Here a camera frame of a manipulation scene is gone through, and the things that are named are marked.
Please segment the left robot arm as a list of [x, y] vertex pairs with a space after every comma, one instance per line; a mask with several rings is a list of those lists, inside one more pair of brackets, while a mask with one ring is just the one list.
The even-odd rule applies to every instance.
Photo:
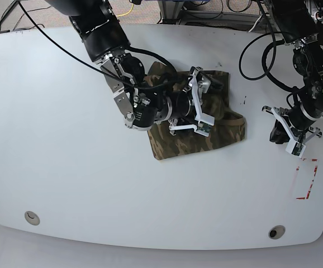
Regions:
[[265, 5], [283, 35], [275, 44], [294, 44], [293, 66], [303, 77], [304, 86], [289, 87], [272, 74], [267, 77], [293, 95], [294, 105], [283, 118], [295, 136], [303, 138], [323, 116], [323, 49], [317, 39], [319, 32], [304, 1], [266, 1]]

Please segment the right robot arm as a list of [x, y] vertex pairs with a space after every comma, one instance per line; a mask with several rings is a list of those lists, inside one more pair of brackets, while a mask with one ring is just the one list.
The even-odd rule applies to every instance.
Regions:
[[217, 82], [202, 68], [178, 74], [163, 57], [131, 47], [109, 1], [49, 1], [69, 17], [92, 62], [99, 65], [125, 125], [147, 131], [169, 122], [171, 133], [192, 129], [209, 136], [215, 117], [204, 108]]

